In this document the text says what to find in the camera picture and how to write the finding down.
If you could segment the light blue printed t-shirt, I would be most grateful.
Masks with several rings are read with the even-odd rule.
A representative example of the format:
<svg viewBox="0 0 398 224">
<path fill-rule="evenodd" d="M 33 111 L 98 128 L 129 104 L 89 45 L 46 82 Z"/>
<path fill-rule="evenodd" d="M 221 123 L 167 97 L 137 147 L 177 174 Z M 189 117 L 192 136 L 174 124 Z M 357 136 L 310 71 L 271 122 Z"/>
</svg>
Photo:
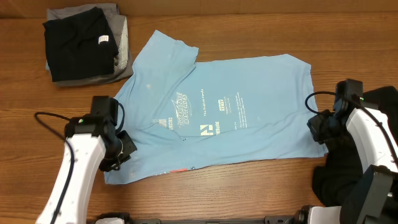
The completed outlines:
<svg viewBox="0 0 398 224">
<path fill-rule="evenodd" d="M 327 153 L 307 128 L 311 66 L 289 54 L 198 62 L 199 49 L 155 31 L 116 95 L 137 147 L 107 184 L 264 159 Z"/>
</svg>

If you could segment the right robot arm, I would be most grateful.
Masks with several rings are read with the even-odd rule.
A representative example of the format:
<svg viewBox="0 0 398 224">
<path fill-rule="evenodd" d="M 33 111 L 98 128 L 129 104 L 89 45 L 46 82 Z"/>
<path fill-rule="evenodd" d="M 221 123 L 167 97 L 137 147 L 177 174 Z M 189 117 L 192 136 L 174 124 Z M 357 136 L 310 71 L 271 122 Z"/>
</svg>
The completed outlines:
<svg viewBox="0 0 398 224">
<path fill-rule="evenodd" d="M 276 223 L 397 223 L 397 144 L 387 116 L 361 105 L 353 108 L 345 129 L 355 151 L 335 151 L 313 178 L 322 207 L 304 206 Z"/>
</svg>

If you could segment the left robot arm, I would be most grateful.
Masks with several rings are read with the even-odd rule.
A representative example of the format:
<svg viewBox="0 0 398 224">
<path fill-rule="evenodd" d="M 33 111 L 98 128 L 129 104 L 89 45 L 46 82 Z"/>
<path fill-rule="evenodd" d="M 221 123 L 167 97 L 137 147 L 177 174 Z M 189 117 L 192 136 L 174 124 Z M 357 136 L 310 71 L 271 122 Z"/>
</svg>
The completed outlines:
<svg viewBox="0 0 398 224">
<path fill-rule="evenodd" d="M 54 116 L 68 121 L 60 134 L 40 118 Z M 37 223 L 85 223 L 88 202 L 98 170 L 120 170 L 137 150 L 117 115 L 82 117 L 36 112 L 35 119 L 64 142 L 63 159 L 54 187 Z"/>
</svg>

